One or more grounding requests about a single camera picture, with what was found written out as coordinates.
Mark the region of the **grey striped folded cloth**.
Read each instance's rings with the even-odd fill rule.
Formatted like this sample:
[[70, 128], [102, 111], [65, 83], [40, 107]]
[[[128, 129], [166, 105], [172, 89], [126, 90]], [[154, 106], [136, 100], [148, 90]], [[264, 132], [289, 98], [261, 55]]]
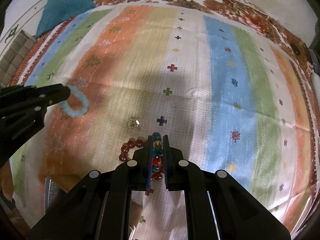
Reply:
[[1, 58], [1, 88], [9, 85], [19, 66], [36, 42], [37, 39], [34, 36], [28, 36], [24, 31], [20, 31], [17, 34]]

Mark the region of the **teal pillow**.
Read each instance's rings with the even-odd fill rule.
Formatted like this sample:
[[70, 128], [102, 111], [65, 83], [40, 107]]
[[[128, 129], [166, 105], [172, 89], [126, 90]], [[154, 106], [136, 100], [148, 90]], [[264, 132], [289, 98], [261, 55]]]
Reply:
[[48, 0], [37, 26], [38, 38], [60, 23], [95, 8], [93, 0]]

